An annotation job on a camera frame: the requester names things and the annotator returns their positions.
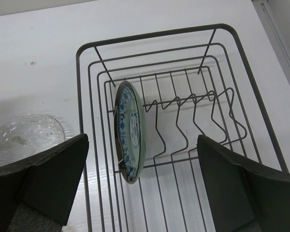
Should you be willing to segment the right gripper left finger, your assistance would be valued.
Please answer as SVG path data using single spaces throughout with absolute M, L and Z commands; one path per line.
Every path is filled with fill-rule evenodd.
M 81 133 L 0 167 L 0 232 L 60 232 L 67 225 L 89 150 Z

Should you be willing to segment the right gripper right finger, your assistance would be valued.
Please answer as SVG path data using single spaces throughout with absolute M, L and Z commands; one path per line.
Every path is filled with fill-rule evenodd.
M 200 135 L 197 152 L 217 232 L 290 232 L 290 174 Z

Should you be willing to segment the clear glass plate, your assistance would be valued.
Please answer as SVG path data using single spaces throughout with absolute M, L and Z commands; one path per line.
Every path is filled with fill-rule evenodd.
M 0 167 L 48 150 L 66 139 L 64 127 L 51 115 L 12 117 L 0 124 Z

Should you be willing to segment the blue floral ceramic plate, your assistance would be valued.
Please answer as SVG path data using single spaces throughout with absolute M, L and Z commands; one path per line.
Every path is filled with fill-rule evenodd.
M 121 82 L 116 92 L 114 132 L 119 170 L 133 184 L 145 163 L 147 126 L 142 100 L 129 81 Z

